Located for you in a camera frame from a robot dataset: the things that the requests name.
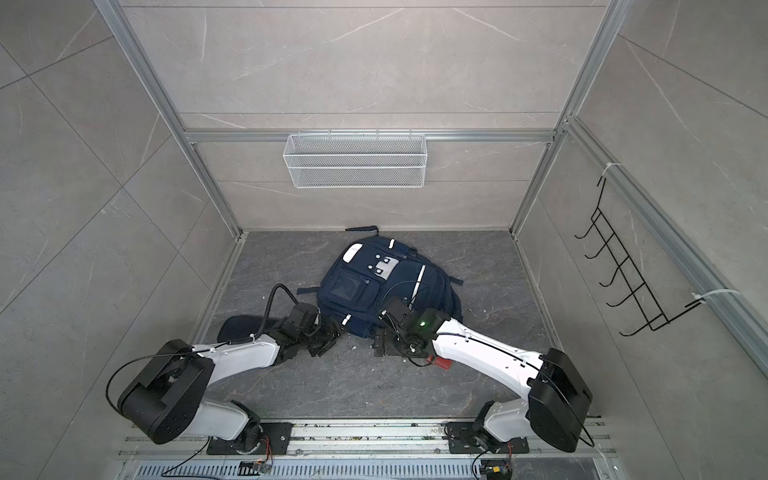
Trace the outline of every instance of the aluminum frame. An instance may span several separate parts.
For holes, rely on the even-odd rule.
[[[187,141],[203,142],[284,142],[293,134],[419,134],[427,141],[552,141],[554,132],[546,129],[326,129],[326,130],[187,130]]]
[[[515,218],[512,219],[512,223],[509,226],[509,233],[513,237],[517,237],[525,223],[525,219],[531,213],[531,208],[533,208],[538,193],[541,191],[541,187],[544,185],[544,181],[552,169],[554,160],[565,142],[567,136],[567,133],[564,131],[565,125],[568,119],[576,115],[584,104],[584,99],[587,97],[594,79],[598,76],[600,67],[611,50],[611,46],[631,6],[632,0],[612,0],[608,5],[603,21],[600,23],[592,46],[589,48],[589,53],[587,53],[587,58],[581,66],[576,82],[571,89],[571,93],[568,95],[563,111],[560,113],[560,118],[554,128],[553,143],[548,145],[548,148],[542,154],[533,177],[528,183],[528,188],[520,202]]]
[[[576,144],[599,168],[605,167],[607,163],[618,163],[578,117],[569,118],[566,128],[569,135],[576,140]],[[650,234],[699,294],[733,287],[623,166],[614,165],[605,171],[604,176],[611,181],[622,200],[642,220]],[[768,328],[765,320],[741,295],[712,295],[707,297],[707,305],[763,374],[768,376]]]
[[[209,172],[203,157],[185,138],[181,117],[148,61],[147,54],[137,40],[136,34],[128,23],[122,7],[116,0],[94,0],[94,3],[107,26],[112,30],[114,38],[123,49],[131,67],[136,71],[136,75],[168,126],[168,130],[174,136],[174,140],[179,144],[181,151],[184,152],[184,156],[189,161],[192,170],[194,170],[197,178],[200,179],[206,192],[208,192],[211,202],[213,202],[216,210],[219,211],[219,215],[221,215],[232,236],[237,238],[243,232],[243,229],[238,224],[221,190],[219,190],[219,185],[214,176]]]

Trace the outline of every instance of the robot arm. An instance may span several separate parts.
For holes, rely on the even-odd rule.
[[[417,316],[399,299],[387,304],[381,319],[394,330],[393,346],[399,355],[433,355],[464,363],[520,396],[485,404],[473,427],[479,445],[490,450],[509,439],[536,434],[565,452],[576,449],[592,394],[563,352],[550,349],[542,355],[517,349],[434,309]],[[300,349],[322,355],[340,333],[337,323],[322,319],[317,307],[306,303],[297,303],[283,319],[231,317],[219,332],[217,345],[166,343],[114,408],[155,443],[182,433],[213,436],[232,441],[238,452],[247,454],[260,436],[259,417],[238,402],[205,399],[206,387],[284,362]]]
[[[475,421],[478,444],[490,450],[536,434],[557,449],[575,451],[592,393],[563,352],[549,349],[542,355],[517,349],[434,309],[417,316],[398,299],[387,304],[381,317],[394,329],[401,355],[436,355],[464,363],[521,397],[485,404]]]

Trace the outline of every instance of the reflective strip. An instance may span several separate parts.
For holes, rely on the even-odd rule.
[[[346,252],[344,252],[344,257],[343,257],[344,261],[349,263],[349,261],[355,257],[355,254],[357,253],[357,251],[360,250],[361,248],[362,248],[362,243],[355,243],[354,245],[352,245],[349,249],[347,249]]]
[[[422,271],[419,272],[419,278],[416,279],[416,285],[413,287],[413,293],[411,293],[411,303],[409,306],[413,306],[413,300],[416,298],[416,294],[419,292],[419,285],[422,284],[422,277],[424,276],[424,269],[426,265],[422,265]]]

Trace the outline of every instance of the backpack strap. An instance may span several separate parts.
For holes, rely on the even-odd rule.
[[[319,286],[307,286],[296,289],[296,295],[303,295],[305,293],[318,293],[320,291]]]
[[[352,228],[345,228],[345,232],[376,232],[376,236],[379,236],[379,228],[376,225],[370,225],[368,227],[352,227]]]

